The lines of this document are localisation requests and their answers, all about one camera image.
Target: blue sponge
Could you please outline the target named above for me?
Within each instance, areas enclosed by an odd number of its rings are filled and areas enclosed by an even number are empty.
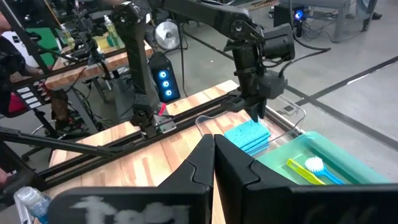
[[[269,130],[264,125],[255,123],[253,120],[246,121],[224,133],[228,140],[249,155],[267,148],[270,135]]]

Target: wooden table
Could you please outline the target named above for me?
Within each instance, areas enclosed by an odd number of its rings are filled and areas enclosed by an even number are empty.
[[[147,44],[147,42],[144,41],[145,44],[145,53],[147,57],[150,57],[154,51],[152,48]],[[114,50],[117,50],[116,48],[108,48],[104,49],[103,53],[110,53]],[[129,65],[129,61],[127,58],[127,53],[121,53],[112,57],[109,57],[106,59],[105,64],[109,70],[109,72],[112,72],[118,68],[125,67]],[[54,70],[63,68],[64,64],[62,63],[61,58],[58,58],[58,60],[55,62],[55,65],[53,67]],[[98,80],[96,77],[99,77],[100,75],[103,75],[104,71],[99,65],[91,65],[89,67],[87,66],[82,66],[64,73],[61,73],[59,75],[55,75],[53,77],[48,78],[45,81],[45,86],[48,89],[51,90],[59,90],[62,88],[69,88],[70,85],[73,85],[75,80],[78,78],[81,81],[89,80],[92,79],[93,84],[95,88],[97,89],[100,97],[103,99],[104,103],[107,103],[106,97],[104,92],[102,91],[100,84],[98,83]],[[91,134],[95,134],[98,132],[96,125],[94,121],[92,120],[91,116],[88,114],[86,106],[84,103],[81,101],[80,97],[78,96],[77,92],[75,89],[71,89],[70,91],[67,92],[67,95],[69,97],[69,100],[72,102],[74,108],[79,112],[81,118],[84,120],[88,131]]]
[[[194,106],[198,106],[218,96],[224,95],[237,86],[238,85],[234,81],[229,80],[189,96],[186,99],[167,105],[167,110],[170,114],[179,114]],[[223,114],[201,125],[201,130],[199,130],[197,126],[192,126],[171,137],[153,143],[139,151],[133,152],[125,157],[69,180],[68,182],[60,184],[50,189],[48,193],[51,197],[55,197],[65,190],[82,186],[157,186],[175,171],[191,153],[201,139],[200,131],[222,134],[226,130],[249,119],[249,115],[244,111]],[[269,129],[271,129],[274,134],[279,135],[284,133],[279,127],[271,126]],[[129,122],[125,122],[82,139],[79,142],[92,146],[104,145],[136,131],[139,131],[138,127],[134,127]],[[79,155],[80,154],[77,152],[54,150],[50,161],[50,167]],[[213,195],[213,223],[225,223],[216,182]]]
[[[145,53],[146,53],[147,57],[150,57],[154,53],[154,51],[152,50],[152,47],[150,47],[147,44],[147,42],[144,41],[144,43],[145,43]],[[69,50],[69,47],[64,48],[63,52],[66,52],[67,50]],[[117,49],[114,47],[111,47],[108,49],[104,49],[103,53],[106,54],[106,53],[110,53],[115,50],[117,50]],[[127,53],[124,52],[124,53],[109,57],[106,59],[105,64],[109,71],[113,71],[122,66],[129,65],[129,62],[127,59]],[[53,70],[63,68],[63,67],[65,67],[65,66],[62,63],[61,58],[58,58],[53,66]],[[79,74],[85,68],[86,68],[86,66],[82,66],[80,68],[76,68],[76,69],[61,73],[59,75],[50,77],[45,81],[45,86],[51,90],[59,90],[61,88],[64,88],[65,86],[69,86],[79,77]],[[90,66],[90,67],[86,68],[86,70],[84,70],[83,73],[80,75],[79,79],[88,80],[88,79],[97,77],[98,75],[101,75],[101,74],[103,74],[102,69],[98,65],[97,66],[94,65],[94,66]]]

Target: toothbrush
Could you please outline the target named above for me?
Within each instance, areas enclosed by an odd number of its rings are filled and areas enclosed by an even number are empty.
[[[326,166],[323,164],[323,161],[319,157],[312,157],[305,161],[305,167],[314,173],[317,177],[327,177],[335,184],[344,184],[339,178],[333,175]]]
[[[311,184],[317,184],[317,185],[324,185],[325,183],[320,180],[318,177],[316,177],[313,173],[310,171],[304,169],[300,164],[298,164],[296,161],[293,159],[288,159],[286,162],[286,165],[292,168],[296,173],[298,173],[300,176],[302,176],[305,180],[310,182]]]

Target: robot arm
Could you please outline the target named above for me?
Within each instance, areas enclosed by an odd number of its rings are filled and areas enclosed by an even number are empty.
[[[113,21],[126,44],[131,76],[136,87],[131,123],[140,126],[148,136],[156,132],[153,113],[159,102],[150,80],[144,51],[147,16],[154,9],[165,9],[212,26],[229,38],[224,51],[232,50],[240,88],[234,100],[224,102],[226,110],[245,109],[255,121],[263,118],[267,99],[283,93],[284,77],[269,73],[263,58],[292,60],[294,43],[289,25],[264,30],[252,21],[247,10],[233,6],[208,4],[205,0],[134,0],[115,7]]]

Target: gray floor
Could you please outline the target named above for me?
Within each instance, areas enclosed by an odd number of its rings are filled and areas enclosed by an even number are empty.
[[[269,8],[262,8],[252,12],[253,19],[267,27],[272,27],[272,21],[267,16],[268,10]],[[396,29],[398,2],[379,0],[376,11],[383,14],[382,19],[373,21],[368,32],[362,33],[354,39],[339,44],[332,44],[325,34],[311,42],[303,39],[304,42],[311,45],[330,46],[332,51],[302,60],[289,67],[285,72],[285,76],[289,79],[289,85],[311,95],[397,56],[398,45],[395,44],[395,41],[398,36],[398,29]],[[311,23],[312,29],[321,26],[322,22]],[[344,37],[350,38],[356,35],[360,28],[359,24],[350,26],[350,30],[344,33]],[[328,26],[325,31],[333,33],[333,29],[332,25]],[[185,26],[185,30],[218,49],[223,49],[225,45],[226,38],[207,26],[196,27],[196,24],[191,24]],[[189,95],[229,79],[237,81],[233,76],[234,63],[232,60],[191,38],[187,38],[187,40],[189,49],[184,51],[185,89]],[[297,57],[309,52],[311,51],[296,46]],[[174,51],[167,56],[173,63],[181,89],[180,53]],[[398,141],[398,124],[395,122],[398,118],[396,115],[398,100],[395,97],[398,78],[395,69],[398,69],[398,64],[374,72],[318,100]],[[84,85],[79,85],[78,88],[84,93],[88,93]],[[285,91],[284,96],[292,101],[300,100],[300,97],[289,91]],[[95,113],[115,121],[114,96],[107,91],[107,97],[111,101],[108,105],[101,102],[97,92],[92,91],[89,100]],[[307,112],[303,129],[319,132],[391,181],[398,182],[398,173],[394,172],[394,170],[398,170],[398,149],[389,148],[372,136],[335,119],[310,103],[303,105],[302,108]],[[42,110],[50,112],[49,107],[42,108]],[[33,113],[27,113],[14,119],[0,120],[0,125],[20,129],[24,132],[33,131],[39,124]],[[29,149],[28,146],[21,145],[13,145],[13,148],[18,154]],[[46,168],[48,156],[49,151],[33,155],[31,166],[37,170]],[[12,218],[14,215],[15,211],[9,209],[0,213],[0,220],[5,217],[6,220],[9,219],[5,223],[16,223]]]

